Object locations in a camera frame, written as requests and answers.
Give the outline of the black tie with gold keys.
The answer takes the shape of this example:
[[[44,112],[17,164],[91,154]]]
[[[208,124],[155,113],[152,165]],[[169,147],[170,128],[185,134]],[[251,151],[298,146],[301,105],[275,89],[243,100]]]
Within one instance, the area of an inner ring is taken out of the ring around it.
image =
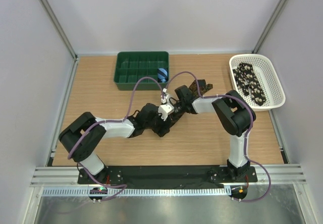
[[[213,88],[212,84],[207,84],[204,79],[193,81],[189,87],[182,85],[175,89],[175,94],[177,100],[190,101],[192,102],[192,113],[196,115],[197,112],[193,108],[193,101],[199,98],[198,89],[201,95],[204,95],[206,92],[210,91]],[[170,118],[170,128],[183,116],[184,114],[176,114],[175,112],[169,115]]]

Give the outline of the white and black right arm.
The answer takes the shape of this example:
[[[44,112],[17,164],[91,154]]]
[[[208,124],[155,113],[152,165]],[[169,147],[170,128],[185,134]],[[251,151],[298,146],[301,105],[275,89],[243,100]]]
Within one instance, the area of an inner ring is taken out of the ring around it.
[[[236,90],[226,94],[205,96],[213,88],[204,80],[190,86],[175,89],[181,109],[190,114],[216,113],[224,130],[230,135],[230,154],[227,159],[227,175],[234,182],[251,179],[251,159],[248,157],[248,141],[256,120],[255,112]]]

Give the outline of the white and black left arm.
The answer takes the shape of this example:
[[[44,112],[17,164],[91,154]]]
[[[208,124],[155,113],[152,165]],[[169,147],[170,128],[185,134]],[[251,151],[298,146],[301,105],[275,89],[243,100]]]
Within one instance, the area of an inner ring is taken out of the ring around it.
[[[85,112],[60,133],[59,141],[68,151],[68,159],[85,167],[91,180],[100,184],[106,180],[107,172],[102,160],[94,153],[99,142],[107,138],[137,137],[146,129],[162,137],[169,132],[169,115],[173,111],[174,107],[169,103],[160,106],[148,103],[137,115],[125,120],[96,118]]]

